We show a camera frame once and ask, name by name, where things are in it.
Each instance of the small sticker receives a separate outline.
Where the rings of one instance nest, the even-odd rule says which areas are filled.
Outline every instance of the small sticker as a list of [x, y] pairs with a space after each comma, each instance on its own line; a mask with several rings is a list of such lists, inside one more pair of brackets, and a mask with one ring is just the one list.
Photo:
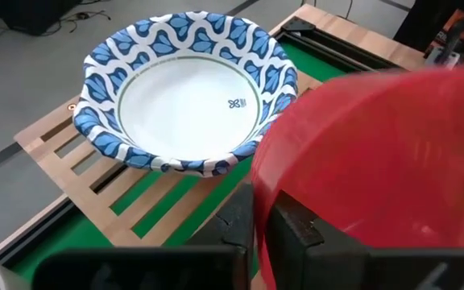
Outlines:
[[243, 108], [247, 106], [247, 100], [245, 99], [235, 99], [229, 100], [229, 108]]

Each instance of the gray floor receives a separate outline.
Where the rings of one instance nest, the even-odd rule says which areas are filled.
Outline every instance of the gray floor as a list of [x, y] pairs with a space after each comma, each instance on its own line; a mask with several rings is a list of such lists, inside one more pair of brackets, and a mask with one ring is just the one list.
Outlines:
[[[81, 63], [88, 52], [116, 30], [154, 15], [210, 10], [225, 13], [243, 0], [113, 0], [81, 10], [105, 10], [112, 18], [96, 17], [78, 23], [69, 33], [65, 24], [48, 37], [32, 37], [13, 31], [0, 38], [0, 150], [13, 136], [75, 94], [82, 84]], [[411, 6], [409, 0], [396, 0]], [[317, 0], [317, 6], [344, 15], [349, 0]], [[292, 13], [300, 0], [259, 0], [241, 12], [270, 29]], [[406, 12], [378, 0], [354, 0], [350, 19], [392, 37]], [[0, 241], [60, 194], [60, 190], [23, 152], [0, 166]]]

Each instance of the bowl rim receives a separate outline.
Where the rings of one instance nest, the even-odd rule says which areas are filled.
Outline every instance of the bowl rim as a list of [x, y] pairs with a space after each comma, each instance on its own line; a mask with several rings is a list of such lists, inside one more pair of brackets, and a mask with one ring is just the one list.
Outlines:
[[[181, 12], [177, 14], [166, 14], [160, 17], [151, 17], [149, 19], [139, 20], [138, 22], [132, 23], [130, 26], [120, 31], [117, 31], [111, 36], [109, 36], [107, 39], [105, 39], [100, 44], [98, 44], [91, 51], [91, 53], [88, 54], [87, 57], [85, 58], [85, 61], [84, 61], [84, 71], [85, 71], [84, 80], [85, 81], [83, 85], [83, 90], [79, 98], [78, 105], [73, 112], [73, 124], [76, 127], [76, 129], [81, 133], [81, 135], [84, 135], [89, 140], [89, 142], [96, 148], [96, 150], [99, 151], [102, 155], [121, 161], [124, 164], [131, 166], [133, 168], [146, 168], [146, 169], [151, 169], [154, 171], [161, 171], [161, 172], [168, 172], [168, 171], [174, 170], [177, 172], [183, 172], [184, 174], [203, 176], [203, 177], [226, 174], [239, 162], [252, 156], [255, 153], [255, 150], [257, 146], [259, 145], [260, 140], [263, 138], [264, 134], [269, 129], [271, 124], [276, 120], [276, 118], [278, 118], [282, 110], [285, 110], [285, 108], [289, 105], [289, 103], [293, 102], [296, 99], [296, 95], [297, 95], [296, 67], [288, 59], [286, 52], [282, 49], [280, 44], [276, 42], [276, 39], [275, 39], [275, 46], [280, 47], [281, 53], [279, 56], [274, 56], [274, 55], [269, 56], [268, 59], [271, 59], [273, 57], [279, 57], [282, 61], [287, 62], [287, 65], [288, 65], [287, 70], [291, 69], [292, 71], [294, 71], [294, 76], [292, 76], [294, 78], [294, 82], [289, 84], [289, 88], [291, 92], [286, 93], [288, 96], [292, 97], [291, 101], [280, 112], [278, 112], [277, 114], [273, 114], [270, 118], [266, 118], [265, 120], [263, 120], [263, 122], [260, 123], [262, 125], [259, 126], [260, 128], [259, 131], [256, 131], [254, 134], [252, 134], [251, 132], [251, 134], [249, 136], [246, 136], [243, 142], [240, 143], [232, 151], [223, 152], [222, 154], [220, 154], [219, 157], [214, 156], [213, 158], [200, 159], [200, 160], [182, 160], [182, 159], [176, 159], [176, 158], [167, 157], [167, 156], [154, 155], [150, 152], [144, 151], [142, 148], [137, 146], [131, 139], [127, 138], [127, 135], [122, 134], [120, 136], [119, 134], [117, 134], [117, 132], [122, 133], [122, 128], [121, 130], [117, 130], [116, 132], [116, 128], [114, 128], [112, 125], [110, 125], [110, 128], [109, 128], [108, 126], [103, 124], [102, 121], [100, 120], [100, 117], [103, 113], [100, 112], [101, 114], [99, 114], [97, 112], [97, 108], [94, 108], [93, 105], [91, 105], [92, 102], [88, 100], [88, 98], [91, 98], [91, 97], [89, 97], [89, 92], [87, 89], [86, 81], [93, 74], [98, 74], [97, 71], [94, 72], [93, 70], [97, 68], [103, 68], [106, 66], [106, 64], [99, 63], [99, 65], [94, 65], [93, 61], [91, 61], [93, 59], [92, 54], [94, 54], [97, 50], [101, 51], [102, 49], [103, 50], [106, 49], [110, 53], [112, 53], [107, 42], [109, 40], [114, 41], [115, 37], [122, 37], [123, 34], [128, 35], [128, 37], [130, 37], [130, 35], [127, 32], [127, 29], [131, 29], [136, 25], [144, 25], [145, 23], [148, 23], [148, 25], [151, 25], [152, 23], [158, 23], [158, 22], [166, 23], [167, 21], [171, 20], [172, 17], [174, 17], [175, 15], [179, 17], [189, 17], [189, 16], [195, 16], [198, 14], [204, 14], [205, 16], [204, 20], [206, 21], [209, 21], [207, 18], [210, 15], [212, 15], [214, 18], [216, 17], [224, 18], [224, 21], [241, 20], [244, 23], [247, 23], [249, 26], [253, 26], [252, 33], [254, 31], [262, 31], [263, 33], [267, 35], [268, 41], [270, 39], [274, 39], [264, 29], [259, 27], [259, 25], [253, 23], [252, 21], [248, 19], [229, 16], [225, 14], [219, 14], [219, 13], [209, 13], [205, 11], [188, 11], [188, 12]], [[113, 57], [114, 57], [114, 60], [120, 60], [120, 58], [118, 57], [115, 57], [115, 56]], [[280, 85], [280, 88], [282, 88], [282, 86], [284, 85], [287, 85], [284, 83], [285, 79], [288, 78], [287, 75], [280, 76], [279, 78], [280, 78], [280, 83], [282, 84]], [[115, 121], [116, 119], [115, 110], [110, 109], [110, 111]]]

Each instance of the red plastic bowl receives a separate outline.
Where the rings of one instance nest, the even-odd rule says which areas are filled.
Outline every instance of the red plastic bowl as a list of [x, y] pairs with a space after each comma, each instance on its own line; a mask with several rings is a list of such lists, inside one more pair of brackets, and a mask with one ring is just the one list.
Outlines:
[[284, 190], [373, 247], [464, 247], [464, 68], [336, 78], [255, 153], [256, 227]]

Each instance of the paper bowl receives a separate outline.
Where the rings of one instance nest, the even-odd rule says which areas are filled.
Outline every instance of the paper bowl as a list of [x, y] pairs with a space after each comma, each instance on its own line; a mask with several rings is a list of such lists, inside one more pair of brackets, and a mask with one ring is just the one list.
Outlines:
[[250, 20], [168, 14], [115, 33], [85, 58], [73, 122], [134, 168], [227, 173], [296, 99], [282, 47]]

